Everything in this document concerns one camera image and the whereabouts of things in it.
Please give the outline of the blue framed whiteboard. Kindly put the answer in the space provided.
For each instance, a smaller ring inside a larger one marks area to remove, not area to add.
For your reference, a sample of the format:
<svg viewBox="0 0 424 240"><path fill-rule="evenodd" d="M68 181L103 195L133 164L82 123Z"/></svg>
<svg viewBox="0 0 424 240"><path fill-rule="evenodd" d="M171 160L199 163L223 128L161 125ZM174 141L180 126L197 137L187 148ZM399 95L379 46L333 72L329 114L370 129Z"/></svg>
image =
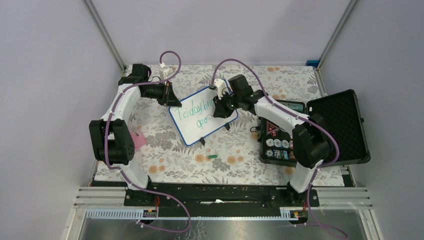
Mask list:
<svg viewBox="0 0 424 240"><path fill-rule="evenodd" d="M180 101L181 107L168 108L171 119L186 146L199 142L238 118L238 111L235 110L228 118L205 119L207 116L213 116L216 96L217 91L207 86L183 98Z"/></svg>

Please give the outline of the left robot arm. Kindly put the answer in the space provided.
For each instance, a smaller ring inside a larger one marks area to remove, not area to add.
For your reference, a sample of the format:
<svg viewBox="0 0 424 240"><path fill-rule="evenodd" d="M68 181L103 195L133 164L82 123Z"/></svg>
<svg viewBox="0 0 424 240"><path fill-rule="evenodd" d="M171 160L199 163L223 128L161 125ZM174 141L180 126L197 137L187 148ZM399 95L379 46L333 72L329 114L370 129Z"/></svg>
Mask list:
<svg viewBox="0 0 424 240"><path fill-rule="evenodd" d="M94 157L113 171L120 173L127 187L137 190L136 199L144 206L152 204L155 192L148 187L151 179L133 160L136 150L146 143L144 135L130 126L131 112L141 98L153 99L164 107L181 107L172 83L163 76L157 83L150 81L149 66L129 65L118 81L117 93L107 112L89 123Z"/></svg>

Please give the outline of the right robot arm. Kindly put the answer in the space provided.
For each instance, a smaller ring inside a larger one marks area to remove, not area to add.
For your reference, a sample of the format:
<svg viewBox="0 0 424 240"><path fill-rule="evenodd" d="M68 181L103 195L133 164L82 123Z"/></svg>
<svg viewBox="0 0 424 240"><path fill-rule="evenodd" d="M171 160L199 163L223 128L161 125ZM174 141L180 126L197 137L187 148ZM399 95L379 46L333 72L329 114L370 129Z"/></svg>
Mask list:
<svg viewBox="0 0 424 240"><path fill-rule="evenodd" d="M214 118L226 119L237 109L250 112L286 131L293 143L293 155L297 161L287 191L287 201L293 206L306 199L318 168L332 150L339 153L335 138L327 131L324 119L314 114L309 116L290 109L273 99L265 90L253 90L246 77L236 75L225 81L211 81L210 89L216 92L213 98Z"/></svg>

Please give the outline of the pink metronome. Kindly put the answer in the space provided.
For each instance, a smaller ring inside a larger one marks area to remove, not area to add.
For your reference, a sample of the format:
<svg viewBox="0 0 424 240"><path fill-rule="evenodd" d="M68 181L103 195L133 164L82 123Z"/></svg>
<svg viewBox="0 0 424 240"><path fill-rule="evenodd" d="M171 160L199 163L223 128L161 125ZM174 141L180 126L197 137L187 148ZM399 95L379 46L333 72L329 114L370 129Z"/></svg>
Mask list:
<svg viewBox="0 0 424 240"><path fill-rule="evenodd" d="M147 144L147 139L141 131L138 129L130 129L129 132L133 140L135 150L140 149L142 146Z"/></svg>

